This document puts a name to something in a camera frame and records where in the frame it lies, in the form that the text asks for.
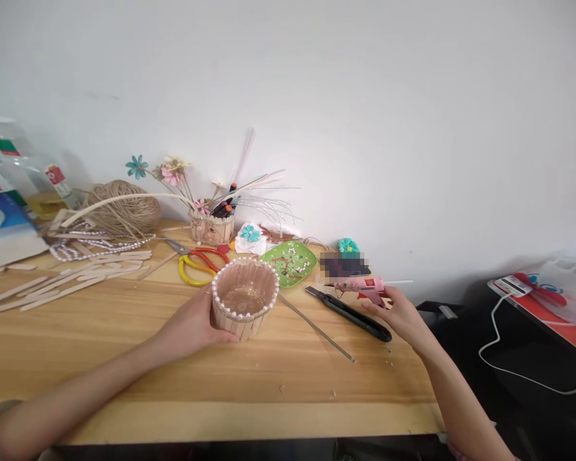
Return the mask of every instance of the twine ball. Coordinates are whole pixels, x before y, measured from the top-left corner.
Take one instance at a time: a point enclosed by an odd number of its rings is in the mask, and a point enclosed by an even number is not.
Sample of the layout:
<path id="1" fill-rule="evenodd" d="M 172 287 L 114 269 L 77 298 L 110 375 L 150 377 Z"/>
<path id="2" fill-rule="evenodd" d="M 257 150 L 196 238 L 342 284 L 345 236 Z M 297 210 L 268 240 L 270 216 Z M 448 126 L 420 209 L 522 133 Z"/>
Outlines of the twine ball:
<path id="1" fill-rule="evenodd" d="M 95 184 L 85 200 L 85 206 L 102 202 L 106 198 L 134 193 L 147 192 L 121 179 L 107 184 Z M 160 202 L 154 197 L 133 197 L 105 204 L 90 214 L 98 229 L 113 235 L 136 236 L 155 229 L 160 222 L 162 210 Z"/>

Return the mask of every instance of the scissors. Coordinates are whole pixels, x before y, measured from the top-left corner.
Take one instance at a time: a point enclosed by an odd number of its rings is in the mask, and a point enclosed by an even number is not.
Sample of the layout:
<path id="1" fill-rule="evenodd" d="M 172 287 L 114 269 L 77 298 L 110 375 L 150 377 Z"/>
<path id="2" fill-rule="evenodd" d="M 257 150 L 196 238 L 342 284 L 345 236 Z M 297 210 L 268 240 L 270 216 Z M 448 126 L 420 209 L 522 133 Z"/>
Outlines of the scissors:
<path id="1" fill-rule="evenodd" d="M 175 240 L 171 240 L 169 238 L 166 238 L 165 236 L 162 236 L 162 237 L 165 238 L 166 242 L 171 247 L 173 247 L 173 249 L 177 253 L 179 253 L 181 255 L 181 257 L 179 258 L 179 275 L 181 275 L 181 278 L 184 279 L 184 282 L 189 284 L 189 285 L 193 285 L 193 286 L 207 285 L 211 280 L 213 280 L 213 277 L 215 277 L 216 274 L 220 271 L 220 269 L 215 267 L 215 265 L 211 262 L 211 260 L 205 255 L 205 253 L 214 253 L 216 255 L 219 255 L 224 260 L 225 263 L 228 264 L 230 262 L 230 260 L 226 256 L 226 251 L 222 252 L 220 250 L 220 248 L 225 247 L 225 245 L 221 245 L 220 247 L 218 247 L 217 250 L 214 248 L 202 248 L 202 247 L 201 248 L 195 248 L 194 250 L 190 250 L 189 248 L 184 247 L 180 243 L 177 243 Z M 205 266 L 202 266 L 200 264 L 195 263 L 194 261 L 192 261 L 190 259 L 191 256 L 198 256 L 199 258 L 201 258 L 205 262 L 205 264 L 208 267 L 205 267 Z M 191 279 L 186 274 L 186 268 L 184 266 L 185 264 L 187 264 L 188 266 L 190 266 L 194 269 L 198 269 L 200 271 L 207 272 L 212 277 L 208 280 Z"/>

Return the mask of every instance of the hand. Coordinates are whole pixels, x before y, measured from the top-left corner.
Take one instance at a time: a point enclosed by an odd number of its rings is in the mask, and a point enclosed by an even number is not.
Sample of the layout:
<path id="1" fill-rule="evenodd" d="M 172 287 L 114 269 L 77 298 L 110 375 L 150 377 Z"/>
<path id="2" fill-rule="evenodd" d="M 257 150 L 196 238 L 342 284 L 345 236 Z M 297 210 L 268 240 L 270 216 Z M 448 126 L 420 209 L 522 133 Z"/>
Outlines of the hand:
<path id="1" fill-rule="evenodd" d="M 426 325 L 414 304 L 395 287 L 384 287 L 384 292 L 392 300 L 392 308 L 382 309 L 380 306 L 366 300 L 362 306 L 370 313 L 377 315 L 407 341 L 418 353 L 430 352 L 438 348 L 439 343 Z"/>
<path id="2" fill-rule="evenodd" d="M 212 344 L 238 342 L 234 334 L 211 326 L 210 284 L 182 304 L 148 340 L 161 363 L 187 357 Z"/>

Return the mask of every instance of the pink hot glue gun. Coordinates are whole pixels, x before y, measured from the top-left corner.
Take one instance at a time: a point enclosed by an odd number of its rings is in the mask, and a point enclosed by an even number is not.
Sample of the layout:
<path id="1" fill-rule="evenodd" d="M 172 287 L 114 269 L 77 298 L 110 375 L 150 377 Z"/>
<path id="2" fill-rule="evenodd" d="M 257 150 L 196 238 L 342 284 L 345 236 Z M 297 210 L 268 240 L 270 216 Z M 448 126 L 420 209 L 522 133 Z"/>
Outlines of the pink hot glue gun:
<path id="1" fill-rule="evenodd" d="M 387 308 L 386 303 L 380 296 L 380 294 L 384 293 L 384 280 L 381 277 L 353 277 L 344 282 L 326 284 L 326 286 L 335 287 L 339 291 L 354 291 L 358 293 L 356 299 L 369 298 L 373 304 L 377 304 L 384 309 Z"/>

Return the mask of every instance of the blue paper flower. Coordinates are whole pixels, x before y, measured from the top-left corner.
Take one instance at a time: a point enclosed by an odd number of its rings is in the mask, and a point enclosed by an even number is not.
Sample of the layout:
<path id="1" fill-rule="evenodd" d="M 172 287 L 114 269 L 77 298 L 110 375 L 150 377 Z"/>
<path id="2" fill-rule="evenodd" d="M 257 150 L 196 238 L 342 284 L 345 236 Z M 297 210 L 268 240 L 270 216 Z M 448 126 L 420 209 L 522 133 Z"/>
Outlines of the blue paper flower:
<path id="1" fill-rule="evenodd" d="M 135 178 L 141 179 L 145 177 L 145 169 L 149 164 L 143 161 L 143 156 L 139 156 L 139 158 L 132 156 L 132 161 L 126 163 L 126 166 L 130 168 L 130 170 L 128 170 L 128 176 L 134 175 Z"/>
<path id="2" fill-rule="evenodd" d="M 339 251 L 342 253 L 359 253 L 358 245 L 351 238 L 344 238 L 339 241 Z"/>
<path id="3" fill-rule="evenodd" d="M 254 230 L 254 226 L 244 226 L 241 229 L 241 238 L 248 241 L 258 241 L 260 239 L 260 231 Z"/>

